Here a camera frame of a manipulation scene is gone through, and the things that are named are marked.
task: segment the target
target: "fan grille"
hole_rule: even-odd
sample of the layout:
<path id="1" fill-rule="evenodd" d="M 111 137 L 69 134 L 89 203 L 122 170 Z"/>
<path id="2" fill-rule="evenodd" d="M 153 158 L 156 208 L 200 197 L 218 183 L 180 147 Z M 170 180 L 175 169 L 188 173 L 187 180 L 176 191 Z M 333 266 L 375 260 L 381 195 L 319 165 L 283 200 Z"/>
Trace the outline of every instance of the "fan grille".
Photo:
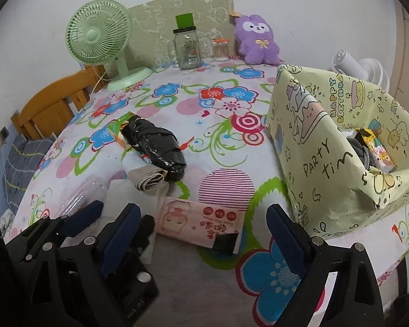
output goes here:
<path id="1" fill-rule="evenodd" d="M 130 36 L 127 9 L 113 0 L 95 0 L 82 6 L 68 23 L 66 43 L 70 54 L 86 65 L 115 59 Z"/>

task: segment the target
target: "pink wet wipes package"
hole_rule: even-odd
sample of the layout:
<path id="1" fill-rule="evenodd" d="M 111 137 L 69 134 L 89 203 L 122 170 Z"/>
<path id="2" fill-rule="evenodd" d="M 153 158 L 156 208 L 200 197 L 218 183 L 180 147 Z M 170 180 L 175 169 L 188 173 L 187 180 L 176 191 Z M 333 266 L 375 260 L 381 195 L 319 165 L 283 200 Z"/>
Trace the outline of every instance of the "pink wet wipes package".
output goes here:
<path id="1" fill-rule="evenodd" d="M 238 253 L 245 211 L 167 197 L 156 232 L 231 255 Z"/>

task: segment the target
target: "dark gray cloth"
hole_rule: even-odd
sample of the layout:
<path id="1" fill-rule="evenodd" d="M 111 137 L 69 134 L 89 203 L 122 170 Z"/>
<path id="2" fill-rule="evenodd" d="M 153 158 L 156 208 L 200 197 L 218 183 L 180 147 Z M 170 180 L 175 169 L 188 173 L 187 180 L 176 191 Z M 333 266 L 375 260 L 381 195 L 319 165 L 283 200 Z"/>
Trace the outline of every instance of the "dark gray cloth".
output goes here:
<path id="1" fill-rule="evenodd" d="M 54 142 L 54 137 L 27 141 L 24 135 L 19 134 L 15 138 L 3 176 L 9 209 L 15 215 L 39 163 Z"/>
<path id="2" fill-rule="evenodd" d="M 370 166 L 375 167 L 374 158 L 372 157 L 372 153 L 368 149 L 368 147 L 362 145 L 358 140 L 347 138 L 348 142 L 350 143 L 351 147 L 353 148 L 354 152 L 360 158 L 361 162 L 363 163 L 365 169 L 369 169 Z"/>

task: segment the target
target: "transparent plastic bag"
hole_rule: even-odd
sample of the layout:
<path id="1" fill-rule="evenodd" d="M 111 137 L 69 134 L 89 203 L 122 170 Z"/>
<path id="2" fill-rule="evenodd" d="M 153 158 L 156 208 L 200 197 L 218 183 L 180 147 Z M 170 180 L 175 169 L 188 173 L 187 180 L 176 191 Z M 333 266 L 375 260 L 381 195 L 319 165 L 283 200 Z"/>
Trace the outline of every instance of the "transparent plastic bag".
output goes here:
<path id="1" fill-rule="evenodd" d="M 70 197 L 62 205 L 59 216 L 71 216 L 79 211 L 79 209 L 96 200 L 105 202 L 108 194 L 105 182 L 100 177 L 88 177 L 84 183 L 70 194 Z"/>

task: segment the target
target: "gray pillow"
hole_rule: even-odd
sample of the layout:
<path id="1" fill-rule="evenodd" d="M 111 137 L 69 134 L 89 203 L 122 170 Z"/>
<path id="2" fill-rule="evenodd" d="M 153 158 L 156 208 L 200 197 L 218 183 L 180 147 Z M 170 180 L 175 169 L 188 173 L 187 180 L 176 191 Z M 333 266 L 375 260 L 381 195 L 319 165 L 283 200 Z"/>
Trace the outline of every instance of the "gray pillow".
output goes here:
<path id="1" fill-rule="evenodd" d="M 29 185 L 42 158 L 48 152 L 55 138 L 27 141 L 24 135 L 15 138 L 5 165 L 3 188 L 7 193 L 9 209 L 16 214 L 27 186 Z"/>

